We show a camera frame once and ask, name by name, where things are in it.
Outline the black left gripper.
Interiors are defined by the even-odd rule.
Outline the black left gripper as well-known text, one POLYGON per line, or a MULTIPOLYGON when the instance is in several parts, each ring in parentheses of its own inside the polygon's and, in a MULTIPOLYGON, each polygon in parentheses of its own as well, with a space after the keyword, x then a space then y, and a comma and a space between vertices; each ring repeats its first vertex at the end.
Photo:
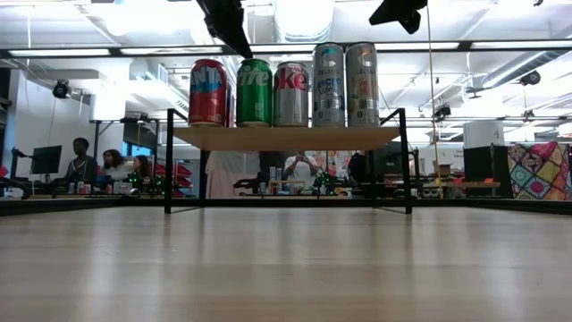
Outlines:
POLYGON ((197 0, 205 14, 205 23, 209 29, 217 29, 218 38, 243 58, 252 58, 243 22, 243 8, 240 0, 197 0))

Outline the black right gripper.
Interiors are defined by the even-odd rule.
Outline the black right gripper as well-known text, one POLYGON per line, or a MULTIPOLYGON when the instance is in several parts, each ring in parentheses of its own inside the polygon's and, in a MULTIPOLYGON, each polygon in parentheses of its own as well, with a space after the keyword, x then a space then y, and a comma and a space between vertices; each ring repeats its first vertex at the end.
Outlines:
POLYGON ((369 17, 371 25, 386 22, 410 22, 419 16, 419 10, 427 6, 427 0, 382 0, 369 17))

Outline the green Sprite can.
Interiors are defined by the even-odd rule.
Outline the green Sprite can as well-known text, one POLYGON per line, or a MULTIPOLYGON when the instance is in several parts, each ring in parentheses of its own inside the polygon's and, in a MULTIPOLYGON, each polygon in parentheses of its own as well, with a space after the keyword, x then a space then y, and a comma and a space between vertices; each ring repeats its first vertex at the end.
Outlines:
POLYGON ((270 127, 273 123, 273 74, 269 63, 256 58, 241 62, 237 76, 236 124, 270 127))

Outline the silver Diet Coke can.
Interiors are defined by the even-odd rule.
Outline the silver Diet Coke can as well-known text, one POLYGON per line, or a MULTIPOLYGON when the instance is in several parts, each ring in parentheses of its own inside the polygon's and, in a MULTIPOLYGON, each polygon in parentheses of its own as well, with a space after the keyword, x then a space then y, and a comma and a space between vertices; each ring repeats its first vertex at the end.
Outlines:
POLYGON ((308 126, 309 78, 307 68, 298 62, 278 65, 273 77, 273 125, 308 126))

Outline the slim Celsius Arctic Vibe can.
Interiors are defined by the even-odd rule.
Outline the slim Celsius Arctic Vibe can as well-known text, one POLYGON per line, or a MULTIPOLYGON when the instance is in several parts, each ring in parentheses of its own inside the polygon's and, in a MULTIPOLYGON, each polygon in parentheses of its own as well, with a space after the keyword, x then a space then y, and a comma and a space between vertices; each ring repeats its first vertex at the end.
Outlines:
POLYGON ((314 127, 345 126, 343 47, 334 42, 313 51, 312 122, 314 127))
POLYGON ((377 52, 369 42, 351 44, 345 55, 349 127, 379 125, 377 52))

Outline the pale pink fabric panel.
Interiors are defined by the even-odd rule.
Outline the pale pink fabric panel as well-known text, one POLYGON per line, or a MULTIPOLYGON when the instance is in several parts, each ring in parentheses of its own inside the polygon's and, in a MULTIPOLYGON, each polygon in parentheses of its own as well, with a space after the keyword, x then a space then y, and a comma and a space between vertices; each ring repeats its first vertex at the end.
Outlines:
POLYGON ((206 197, 233 199, 233 185, 252 179, 260 171, 260 155, 253 151, 212 151, 206 163, 206 197))

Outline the person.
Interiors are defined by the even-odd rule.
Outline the person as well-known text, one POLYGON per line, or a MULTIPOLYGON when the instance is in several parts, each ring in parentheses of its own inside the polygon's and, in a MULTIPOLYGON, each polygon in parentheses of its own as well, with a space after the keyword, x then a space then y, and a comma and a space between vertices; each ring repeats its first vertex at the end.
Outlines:
POLYGON ((72 143, 75 158, 68 164, 67 182, 87 182, 93 184, 97 180, 97 161, 88 155, 89 143, 84 138, 76 138, 72 143))
POLYGON ((307 155, 305 151, 298 151, 294 156, 288 157, 282 170, 283 179, 293 181, 304 191, 314 186, 317 174, 318 166, 315 159, 307 155))
POLYGON ((150 166, 146 156, 139 155, 133 158, 133 170, 136 188, 141 190, 151 182, 150 166))
POLYGON ((108 149, 103 153, 103 172, 113 181, 123 181, 134 172, 134 165, 127 161, 116 149, 108 149))

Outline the red storage bin rack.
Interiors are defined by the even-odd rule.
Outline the red storage bin rack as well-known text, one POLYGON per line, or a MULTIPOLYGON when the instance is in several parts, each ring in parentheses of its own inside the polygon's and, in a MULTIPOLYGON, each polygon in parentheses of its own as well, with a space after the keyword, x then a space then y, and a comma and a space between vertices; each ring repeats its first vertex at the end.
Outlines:
MULTIPOLYGON (((190 198, 193 196, 193 182, 191 163, 176 161, 172 166, 172 196, 174 198, 190 198)), ((165 162, 159 162, 155 166, 154 181, 157 191, 164 195, 166 188, 165 162)))

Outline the colourful floral panel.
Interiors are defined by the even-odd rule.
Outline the colourful floral panel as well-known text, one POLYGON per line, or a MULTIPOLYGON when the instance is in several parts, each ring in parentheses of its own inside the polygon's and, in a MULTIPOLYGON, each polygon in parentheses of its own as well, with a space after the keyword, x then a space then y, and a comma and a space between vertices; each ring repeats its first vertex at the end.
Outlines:
POLYGON ((349 161, 356 150, 309 151, 318 169, 340 179, 349 175, 349 161))
POLYGON ((551 141, 508 147, 509 175, 515 199, 572 200, 572 149, 551 141))

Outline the tall black table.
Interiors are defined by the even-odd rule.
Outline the tall black table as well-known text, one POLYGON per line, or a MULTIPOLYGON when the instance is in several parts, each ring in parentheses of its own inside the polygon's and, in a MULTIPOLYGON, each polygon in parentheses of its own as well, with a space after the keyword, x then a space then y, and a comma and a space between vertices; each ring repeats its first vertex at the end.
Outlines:
POLYGON ((104 165, 104 152, 114 149, 128 163, 137 156, 147 159, 148 173, 156 172, 158 147, 161 134, 161 120, 144 114, 124 116, 114 120, 90 120, 95 125, 95 135, 91 147, 93 158, 104 165))

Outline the black overhead light bar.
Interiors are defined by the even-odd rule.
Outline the black overhead light bar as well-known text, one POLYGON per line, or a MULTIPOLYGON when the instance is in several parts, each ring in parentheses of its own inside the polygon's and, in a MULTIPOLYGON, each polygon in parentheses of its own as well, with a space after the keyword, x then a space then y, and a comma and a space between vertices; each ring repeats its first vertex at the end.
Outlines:
MULTIPOLYGON (((254 55, 310 54, 315 43, 252 44, 254 55)), ((377 42, 379 53, 450 53, 450 52, 516 52, 572 50, 572 38, 531 40, 461 40, 377 42)), ((61 59, 99 57, 219 56, 236 55, 227 45, 160 46, 160 47, 61 47, 0 49, 0 59, 61 59)))

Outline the black partition panel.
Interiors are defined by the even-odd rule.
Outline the black partition panel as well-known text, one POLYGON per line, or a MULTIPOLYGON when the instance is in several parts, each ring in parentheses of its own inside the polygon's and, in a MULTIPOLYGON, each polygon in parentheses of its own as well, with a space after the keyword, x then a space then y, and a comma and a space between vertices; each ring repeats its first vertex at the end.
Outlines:
POLYGON ((495 188, 467 188, 469 198, 494 197, 512 199, 513 192, 509 174, 508 148, 504 146, 488 146, 467 148, 464 150, 465 182, 484 182, 492 179, 498 182, 495 188))

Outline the black computer monitor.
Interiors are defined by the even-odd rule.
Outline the black computer monitor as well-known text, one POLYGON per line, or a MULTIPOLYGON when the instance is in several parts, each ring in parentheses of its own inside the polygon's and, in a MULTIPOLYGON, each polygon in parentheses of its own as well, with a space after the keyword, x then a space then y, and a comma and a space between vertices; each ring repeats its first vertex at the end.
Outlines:
POLYGON ((31 157, 31 173, 57 174, 59 172, 62 149, 61 145, 35 148, 31 157))

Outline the grey ceiling duct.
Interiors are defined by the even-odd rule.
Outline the grey ceiling duct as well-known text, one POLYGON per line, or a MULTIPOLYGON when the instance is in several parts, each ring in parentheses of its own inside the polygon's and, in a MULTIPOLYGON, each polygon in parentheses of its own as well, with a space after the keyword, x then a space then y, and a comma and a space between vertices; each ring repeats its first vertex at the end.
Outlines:
POLYGON ((496 88, 534 71, 536 68, 551 62, 559 56, 560 51, 542 51, 522 54, 485 76, 482 80, 482 87, 484 89, 496 88))

